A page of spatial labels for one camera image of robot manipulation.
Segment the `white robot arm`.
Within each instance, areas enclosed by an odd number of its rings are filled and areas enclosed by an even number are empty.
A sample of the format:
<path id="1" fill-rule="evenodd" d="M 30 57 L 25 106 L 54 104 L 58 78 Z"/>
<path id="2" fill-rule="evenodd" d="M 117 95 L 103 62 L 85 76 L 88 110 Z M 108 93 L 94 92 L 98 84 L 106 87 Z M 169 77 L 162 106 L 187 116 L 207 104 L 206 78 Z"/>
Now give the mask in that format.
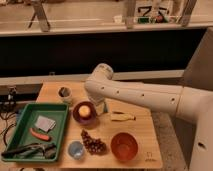
<path id="1" fill-rule="evenodd" d="M 100 63 L 85 81 L 88 98 L 105 98 L 162 111 L 196 125 L 189 171 L 213 171 L 213 91 L 188 86 L 114 81 L 113 69 Z"/>

